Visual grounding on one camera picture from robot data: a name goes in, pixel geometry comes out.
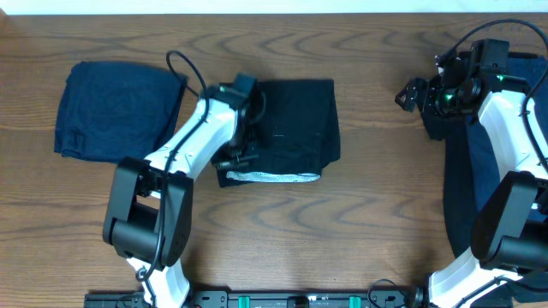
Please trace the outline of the black shorts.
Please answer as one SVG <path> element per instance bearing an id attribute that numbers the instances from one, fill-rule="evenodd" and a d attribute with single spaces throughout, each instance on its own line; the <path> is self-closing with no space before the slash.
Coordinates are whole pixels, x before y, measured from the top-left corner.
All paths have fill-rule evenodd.
<path id="1" fill-rule="evenodd" d="M 258 83 L 265 110 L 252 127 L 239 166 L 222 168 L 229 159 L 218 153 L 211 160 L 220 187 L 253 182 L 306 183 L 341 157 L 335 82 L 268 80 Z"/>

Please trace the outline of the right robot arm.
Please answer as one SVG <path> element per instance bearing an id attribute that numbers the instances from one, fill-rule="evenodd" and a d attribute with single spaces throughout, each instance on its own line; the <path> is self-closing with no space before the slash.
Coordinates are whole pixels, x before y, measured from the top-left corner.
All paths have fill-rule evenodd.
<path id="1" fill-rule="evenodd" d="M 447 83 L 444 76 L 415 79 L 395 101 L 411 112 L 448 119 L 474 115 L 486 130 L 500 182 L 473 219 L 468 249 L 432 273 L 417 300 L 424 307 L 469 307 L 500 287 L 547 294 L 532 280 L 547 272 L 547 225 L 529 220 L 547 212 L 547 144 L 541 140 L 526 80 L 479 74 Z"/>

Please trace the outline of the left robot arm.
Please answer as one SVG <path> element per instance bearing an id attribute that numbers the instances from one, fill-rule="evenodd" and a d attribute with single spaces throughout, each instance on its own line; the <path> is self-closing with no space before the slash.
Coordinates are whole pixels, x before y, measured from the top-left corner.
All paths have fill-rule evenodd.
<path id="1" fill-rule="evenodd" d="M 144 288 L 123 295 L 116 307 L 182 307 L 190 286 L 180 257 L 192 224 L 194 182 L 208 163 L 216 169 L 247 167 L 251 130 L 266 111 L 254 82 L 211 86 L 195 112 L 168 142 L 143 159 L 116 166 L 103 240 L 134 268 Z"/>

